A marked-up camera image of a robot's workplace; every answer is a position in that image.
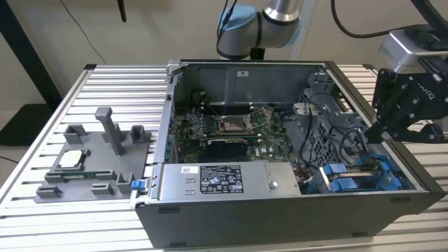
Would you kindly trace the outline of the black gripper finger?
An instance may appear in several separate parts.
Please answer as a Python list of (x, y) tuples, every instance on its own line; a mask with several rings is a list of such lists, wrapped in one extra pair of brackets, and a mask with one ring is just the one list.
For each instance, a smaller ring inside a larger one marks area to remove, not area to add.
[(376, 79), (372, 106), (376, 109), (374, 123), (365, 131), (369, 143), (381, 143), (382, 134), (392, 138), (416, 122), (413, 110), (420, 104), (418, 94), (412, 87), (409, 75), (381, 69)]
[(398, 142), (412, 143), (445, 143), (445, 133), (441, 127), (434, 124), (426, 124), (420, 131), (405, 128), (396, 128), (388, 131), (392, 139)]

